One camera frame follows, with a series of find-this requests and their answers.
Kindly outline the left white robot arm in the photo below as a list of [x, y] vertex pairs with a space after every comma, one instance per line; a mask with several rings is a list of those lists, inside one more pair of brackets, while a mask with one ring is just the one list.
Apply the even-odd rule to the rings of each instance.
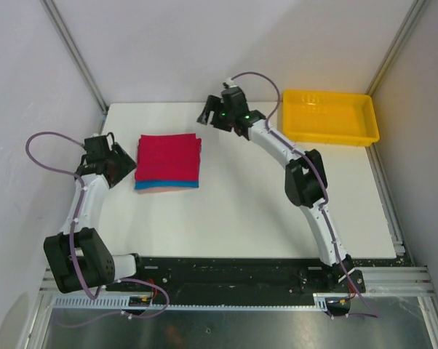
[[103, 203], [110, 189], [136, 169], [118, 143], [97, 152], [86, 147], [76, 170], [76, 191], [70, 212], [55, 236], [44, 240], [44, 253], [58, 289], [67, 294], [109, 285], [118, 279], [133, 291], [142, 289], [147, 273], [137, 254], [112, 255], [98, 233]]

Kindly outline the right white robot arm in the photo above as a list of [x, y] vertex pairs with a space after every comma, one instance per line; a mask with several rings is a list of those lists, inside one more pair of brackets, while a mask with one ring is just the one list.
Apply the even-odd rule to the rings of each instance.
[[285, 194], [307, 219], [319, 259], [327, 268], [322, 273], [323, 286], [338, 292], [347, 285], [354, 265], [330, 217], [327, 178], [320, 152], [303, 151], [293, 145], [260, 111], [251, 111], [245, 99], [233, 104], [210, 95], [197, 122], [226, 132], [235, 131], [260, 146], [284, 168]]

